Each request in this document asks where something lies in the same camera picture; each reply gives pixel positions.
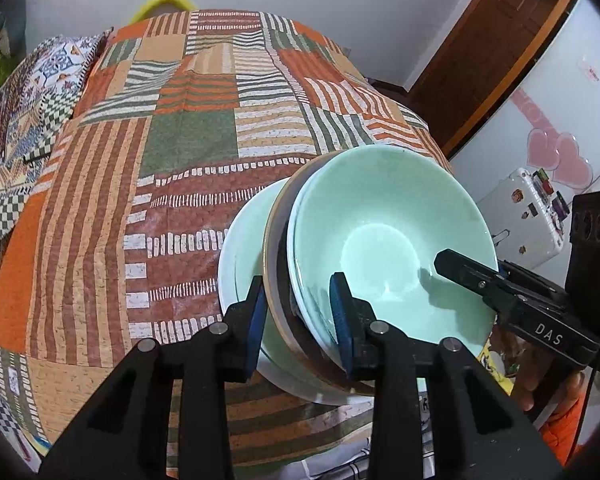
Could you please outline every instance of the metal screw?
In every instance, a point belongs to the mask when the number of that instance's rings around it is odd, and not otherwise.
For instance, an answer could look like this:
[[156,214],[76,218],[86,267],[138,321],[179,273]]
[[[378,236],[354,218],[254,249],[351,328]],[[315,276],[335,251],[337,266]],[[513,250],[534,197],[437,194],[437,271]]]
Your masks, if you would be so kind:
[[221,334],[225,333],[227,330],[229,330],[229,326],[227,325],[227,323],[225,323],[223,321],[219,321],[217,323],[212,323],[209,326],[209,332],[211,332],[214,335],[221,335]]
[[389,331],[389,325],[384,321],[372,321],[369,328],[377,334],[386,334]]
[[150,337],[147,337],[146,339],[142,339],[138,343],[138,350],[141,352],[150,352],[154,348],[155,348],[155,341],[153,339],[151,339]]
[[462,348],[462,343],[459,339],[456,339],[455,337],[445,337],[442,340],[442,344],[450,352],[459,352]]

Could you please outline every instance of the patterned cloth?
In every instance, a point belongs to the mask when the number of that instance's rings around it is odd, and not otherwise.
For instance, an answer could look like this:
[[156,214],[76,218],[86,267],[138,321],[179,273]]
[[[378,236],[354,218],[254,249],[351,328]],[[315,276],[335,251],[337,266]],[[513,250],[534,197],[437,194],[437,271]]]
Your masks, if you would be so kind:
[[49,156],[56,143],[58,130],[74,113],[75,104],[80,100],[82,91],[48,92],[42,96],[40,103],[40,120],[45,135],[38,145],[23,157],[25,164]]
[[[176,342],[221,319],[218,258],[240,208],[320,153],[373,142],[449,169],[418,116],[301,23],[200,10],[122,28],[0,266],[0,361],[30,386],[1,383],[17,422],[53,442],[140,338]],[[179,399],[176,384],[171,470]],[[312,404],[257,373],[226,403],[234,463],[250,473],[366,436],[372,420],[371,402]]]
[[[43,173],[42,160],[29,158],[25,164],[23,157],[35,150],[39,151],[39,156],[50,153],[53,138],[71,116],[96,54],[104,46],[108,34],[44,41],[22,61],[0,89],[0,261],[9,241],[8,235],[23,211],[29,192]],[[17,388],[18,395],[24,400],[27,394],[30,395],[26,368],[10,363],[5,370],[12,379],[16,368],[19,370],[17,375],[25,378],[22,386]],[[35,442],[35,446],[45,449],[48,443],[44,436],[30,429],[38,424],[38,414],[35,408],[29,410],[28,405],[20,405],[19,396],[6,388],[2,374],[0,363],[2,409],[13,410],[11,420],[20,425],[17,431],[11,428],[7,437],[21,456],[35,462],[37,455],[26,451],[29,444],[24,446],[19,431]]]
[[27,441],[22,430],[11,415],[11,410],[0,396],[0,430],[7,441],[14,447],[18,455],[29,467],[38,472],[40,457]]

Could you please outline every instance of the stacked bowls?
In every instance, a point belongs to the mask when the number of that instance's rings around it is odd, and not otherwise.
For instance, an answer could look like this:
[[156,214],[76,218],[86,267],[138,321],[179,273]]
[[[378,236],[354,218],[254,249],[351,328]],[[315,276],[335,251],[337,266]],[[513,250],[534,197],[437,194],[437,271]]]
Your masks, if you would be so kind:
[[493,311],[436,274],[446,248],[497,269],[491,235],[466,191],[435,162],[382,144],[318,156],[251,199],[222,247],[223,311],[262,274],[269,303],[258,371],[291,394],[353,404],[373,385],[347,379],[329,282],[345,273],[354,297],[413,338],[460,339],[478,355]]

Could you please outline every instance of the patchwork tablecloth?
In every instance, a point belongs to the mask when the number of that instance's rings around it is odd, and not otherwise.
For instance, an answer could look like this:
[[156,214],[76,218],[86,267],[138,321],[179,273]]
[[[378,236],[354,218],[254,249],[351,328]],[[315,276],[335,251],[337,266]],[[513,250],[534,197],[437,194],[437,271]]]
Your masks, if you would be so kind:
[[[52,443],[140,338],[176,342],[221,319],[218,258],[240,208],[319,153],[373,142],[449,169],[418,116],[301,23],[200,10],[119,30],[0,268],[0,394],[14,420]],[[176,384],[172,472],[178,400]],[[226,401],[245,468],[333,447],[372,418],[370,403],[312,404],[257,373]]]

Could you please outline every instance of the cable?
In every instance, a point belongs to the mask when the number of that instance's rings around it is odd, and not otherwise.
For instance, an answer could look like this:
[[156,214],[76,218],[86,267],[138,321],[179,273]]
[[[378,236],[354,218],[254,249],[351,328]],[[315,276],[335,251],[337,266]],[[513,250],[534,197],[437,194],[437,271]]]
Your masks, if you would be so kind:
[[596,366],[597,366],[597,363],[591,369],[591,375],[589,377],[589,384],[587,385],[587,392],[584,395],[584,401],[582,403],[582,411],[580,412],[580,418],[578,420],[578,427],[576,428],[576,433],[575,433],[575,435],[573,437],[573,442],[571,443],[571,449],[569,450],[569,454],[567,455],[567,460],[566,460],[565,464],[569,463],[569,460],[573,456],[573,453],[575,452],[576,446],[578,445],[578,439],[580,437],[580,431],[582,430],[582,423],[584,422],[584,416],[586,415],[587,406],[589,405],[589,396],[591,394],[591,389],[593,387],[593,379],[594,379],[594,377],[596,376],[596,373],[597,373]]

